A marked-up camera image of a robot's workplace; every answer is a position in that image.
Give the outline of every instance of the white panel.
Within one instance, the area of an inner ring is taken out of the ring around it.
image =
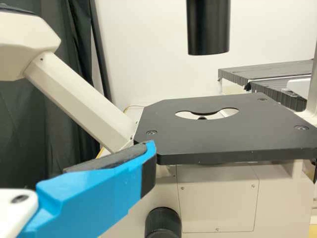
[[[12,202],[18,196],[25,200]],[[38,197],[27,189],[0,189],[0,237],[16,237],[38,209]]]
[[[223,67],[314,57],[316,0],[232,0],[230,51],[187,55],[185,0],[96,0],[114,103],[215,95]]]
[[[177,166],[177,183],[184,233],[253,230],[259,180],[250,166]]]

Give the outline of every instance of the white support arm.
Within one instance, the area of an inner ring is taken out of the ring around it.
[[[54,53],[37,56],[24,75],[110,152],[132,144],[135,122]]]

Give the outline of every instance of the white wall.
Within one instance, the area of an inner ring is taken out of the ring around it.
[[[230,51],[187,55],[186,0],[96,0],[114,103],[219,93],[217,70],[313,58],[317,0],[232,0]]]

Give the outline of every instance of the cable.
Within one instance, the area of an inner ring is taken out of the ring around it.
[[[313,179],[313,182],[315,184],[317,181],[317,159],[314,159],[314,163],[312,163],[312,164],[315,164],[315,174],[314,174],[314,179]]]
[[[145,106],[140,106],[140,105],[129,105],[123,110],[123,113],[126,113],[129,108],[144,108],[144,107]]]

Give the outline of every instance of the black knob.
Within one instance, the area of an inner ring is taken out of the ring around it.
[[[181,238],[182,223],[179,215],[167,207],[149,212],[145,221],[145,238]]]

